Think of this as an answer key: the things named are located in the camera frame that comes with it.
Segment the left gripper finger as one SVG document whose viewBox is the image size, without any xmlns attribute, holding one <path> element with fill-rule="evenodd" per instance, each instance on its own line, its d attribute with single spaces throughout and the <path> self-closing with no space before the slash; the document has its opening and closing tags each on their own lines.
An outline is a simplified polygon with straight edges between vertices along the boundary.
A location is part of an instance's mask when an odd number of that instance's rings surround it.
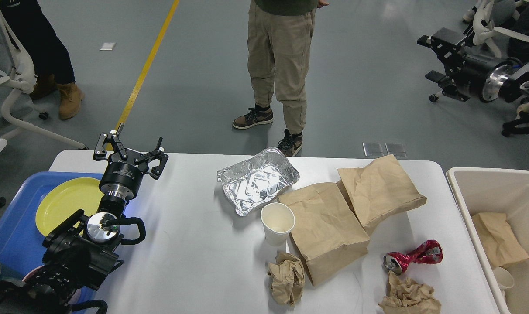
<svg viewBox="0 0 529 314">
<path fill-rule="evenodd" d="M 162 137 L 159 137 L 155 149 L 146 153 L 140 153 L 136 157 L 136 167 L 143 175 L 150 175 L 154 180 L 158 180 L 164 171 L 165 165 L 168 161 L 168 155 L 165 154 L 161 147 Z"/>
<path fill-rule="evenodd" d="M 93 153 L 93 160 L 95 161 L 108 161 L 108 163 L 115 162 L 116 160 L 127 161 L 128 153 L 127 149 L 119 139 L 119 135 L 124 127 L 124 123 L 119 123 L 116 130 L 111 130 L 108 133 L 101 133 L 96 143 L 96 147 Z M 109 145 L 113 151 L 109 157 L 107 153 L 109 149 L 106 146 Z"/>
</svg>

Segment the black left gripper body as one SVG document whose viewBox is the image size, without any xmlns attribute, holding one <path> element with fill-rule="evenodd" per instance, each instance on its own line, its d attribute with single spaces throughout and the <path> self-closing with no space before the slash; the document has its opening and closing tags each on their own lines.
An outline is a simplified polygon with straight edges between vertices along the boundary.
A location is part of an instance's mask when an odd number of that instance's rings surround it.
<svg viewBox="0 0 529 314">
<path fill-rule="evenodd" d="M 99 189 L 105 195 L 130 201 L 137 196 L 143 176 L 148 171 L 146 162 L 138 165 L 122 161 L 108 161 L 108 166 L 99 183 Z"/>
</svg>

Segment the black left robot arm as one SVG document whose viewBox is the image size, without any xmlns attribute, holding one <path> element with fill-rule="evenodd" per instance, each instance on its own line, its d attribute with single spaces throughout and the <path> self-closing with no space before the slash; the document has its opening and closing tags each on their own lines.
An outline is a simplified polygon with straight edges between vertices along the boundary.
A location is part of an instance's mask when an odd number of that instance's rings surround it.
<svg viewBox="0 0 529 314">
<path fill-rule="evenodd" d="M 119 245 L 136 245 L 146 238 L 144 222 L 126 217 L 124 210 L 137 196 L 145 175 L 157 180 L 168 155 L 159 138 L 155 149 L 142 153 L 126 148 L 116 130 L 102 133 L 94 149 L 95 161 L 107 161 L 99 190 L 103 194 L 97 211 L 87 216 L 77 209 L 44 239 L 46 252 L 40 266 L 26 281 L 0 280 L 0 314 L 71 314 L 90 308 L 105 314 L 107 302 L 89 300 L 71 304 L 80 288 L 98 290 L 123 260 Z"/>
</svg>

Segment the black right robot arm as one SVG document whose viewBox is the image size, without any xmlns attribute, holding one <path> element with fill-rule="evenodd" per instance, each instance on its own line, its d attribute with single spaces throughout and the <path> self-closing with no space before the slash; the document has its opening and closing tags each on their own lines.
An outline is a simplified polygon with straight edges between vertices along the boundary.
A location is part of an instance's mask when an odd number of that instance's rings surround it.
<svg viewBox="0 0 529 314">
<path fill-rule="evenodd" d="M 444 73 L 431 70 L 426 79 L 440 91 L 430 95 L 431 102 L 442 96 L 458 101 L 478 98 L 484 103 L 497 99 L 506 102 L 521 99 L 516 119 L 502 125 L 502 135 L 529 134 L 529 62 L 514 58 L 469 54 L 468 36 L 441 28 L 432 36 L 423 35 L 417 43 L 430 48 L 444 66 Z"/>
</svg>

